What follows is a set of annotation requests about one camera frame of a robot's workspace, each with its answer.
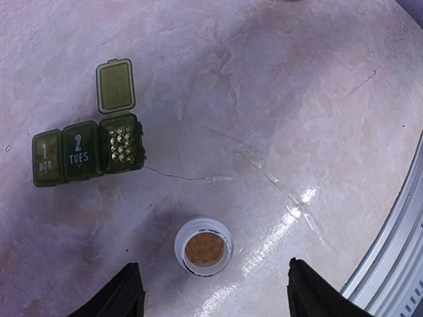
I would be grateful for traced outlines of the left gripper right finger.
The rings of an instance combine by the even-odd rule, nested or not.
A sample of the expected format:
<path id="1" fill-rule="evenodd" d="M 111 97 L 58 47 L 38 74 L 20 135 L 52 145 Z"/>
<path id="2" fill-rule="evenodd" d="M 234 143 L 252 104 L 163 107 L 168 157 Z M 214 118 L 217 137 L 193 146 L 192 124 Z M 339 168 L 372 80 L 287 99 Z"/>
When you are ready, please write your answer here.
<path id="1" fill-rule="evenodd" d="M 311 266 L 292 258 L 288 271 L 291 316 L 363 316 L 364 310 L 345 299 Z"/>

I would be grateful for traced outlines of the small white pill bottle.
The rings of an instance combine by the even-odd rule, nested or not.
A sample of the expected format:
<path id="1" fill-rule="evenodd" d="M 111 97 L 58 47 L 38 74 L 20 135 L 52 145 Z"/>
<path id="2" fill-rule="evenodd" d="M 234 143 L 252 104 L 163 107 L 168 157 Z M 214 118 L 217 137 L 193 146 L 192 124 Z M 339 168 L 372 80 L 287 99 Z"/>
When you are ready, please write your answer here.
<path id="1" fill-rule="evenodd" d="M 213 277 L 231 261 L 234 241 L 221 222 L 196 217 L 181 226 L 174 240 L 174 254 L 180 266 L 197 277 Z"/>

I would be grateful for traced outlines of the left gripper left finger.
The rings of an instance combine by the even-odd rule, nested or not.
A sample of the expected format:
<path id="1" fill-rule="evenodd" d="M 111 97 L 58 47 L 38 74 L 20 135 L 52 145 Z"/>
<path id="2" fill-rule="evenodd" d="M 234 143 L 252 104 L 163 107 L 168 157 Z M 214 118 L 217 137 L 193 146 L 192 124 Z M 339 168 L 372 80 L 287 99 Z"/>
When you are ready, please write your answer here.
<path id="1" fill-rule="evenodd" d="M 144 316 L 145 290 L 139 264 L 126 264 L 92 299 L 69 317 Z"/>

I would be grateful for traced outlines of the green weekly pill organizer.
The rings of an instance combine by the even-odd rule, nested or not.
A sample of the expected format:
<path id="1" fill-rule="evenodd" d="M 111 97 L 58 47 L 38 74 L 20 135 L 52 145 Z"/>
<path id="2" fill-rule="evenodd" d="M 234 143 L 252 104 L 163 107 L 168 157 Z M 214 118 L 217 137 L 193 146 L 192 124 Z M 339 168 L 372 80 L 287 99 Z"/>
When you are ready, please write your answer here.
<path id="1" fill-rule="evenodd" d="M 135 85 L 130 59 L 113 59 L 96 68 L 96 98 L 100 122 L 89 120 L 33 137 L 32 177 L 37 188 L 143 168 L 143 126 L 132 113 Z"/>

